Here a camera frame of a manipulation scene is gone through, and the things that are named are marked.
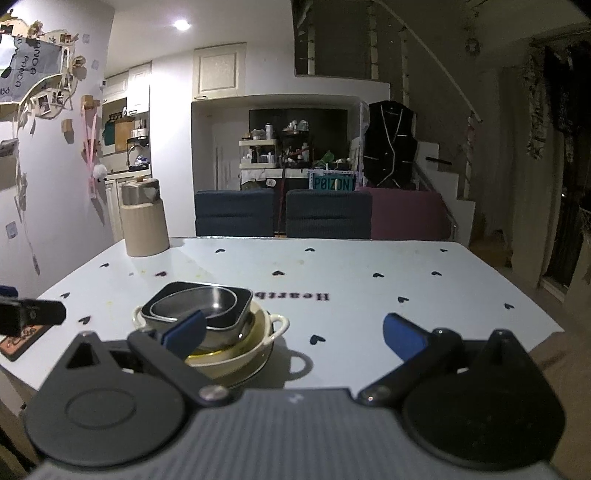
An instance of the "thermos lid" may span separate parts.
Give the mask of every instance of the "thermos lid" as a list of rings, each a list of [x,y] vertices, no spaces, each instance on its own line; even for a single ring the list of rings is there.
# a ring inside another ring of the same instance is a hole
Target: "thermos lid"
[[[126,181],[121,185],[121,202],[123,205],[142,205],[160,200],[160,182],[147,179],[145,176]]]

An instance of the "tabletop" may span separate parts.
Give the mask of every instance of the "tabletop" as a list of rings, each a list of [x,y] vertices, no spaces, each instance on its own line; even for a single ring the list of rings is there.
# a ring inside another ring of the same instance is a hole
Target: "tabletop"
[[[41,295],[65,304],[65,322],[15,362],[0,357],[0,365],[39,389],[79,332],[126,338],[134,329],[134,308],[173,281],[249,288],[265,309],[290,319],[253,387],[348,387],[357,394],[401,364],[382,335],[389,312],[466,339],[509,329],[528,351],[562,331],[456,243],[186,238],[172,239],[159,255],[131,258],[121,241]],[[326,341],[312,345],[313,335]]]

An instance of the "black heart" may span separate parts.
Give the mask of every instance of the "black heart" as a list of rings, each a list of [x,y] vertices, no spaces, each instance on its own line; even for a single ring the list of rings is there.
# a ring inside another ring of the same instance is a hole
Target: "black heart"
[[[310,337],[310,345],[316,345],[318,342],[325,342],[326,339],[322,338],[321,336],[318,335],[312,335]]]

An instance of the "pink lanyard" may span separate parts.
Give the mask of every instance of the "pink lanyard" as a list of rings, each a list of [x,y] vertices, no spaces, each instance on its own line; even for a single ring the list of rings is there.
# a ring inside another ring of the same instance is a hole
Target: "pink lanyard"
[[[95,114],[92,118],[92,130],[90,133],[90,141],[88,139],[88,124],[86,123],[86,110],[84,105],[82,105],[82,123],[84,124],[84,141],[85,141],[85,150],[86,150],[86,166],[88,167],[88,192],[91,199],[96,198],[96,180],[92,176],[92,171],[94,169],[94,159],[95,159],[95,141],[96,141],[96,119],[99,116],[99,112],[96,108],[94,108]]]

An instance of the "pink chair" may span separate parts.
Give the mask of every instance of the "pink chair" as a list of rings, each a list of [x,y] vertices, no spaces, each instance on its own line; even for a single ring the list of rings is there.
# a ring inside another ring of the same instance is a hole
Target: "pink chair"
[[[364,187],[372,196],[372,240],[449,240],[452,224],[437,192]]]

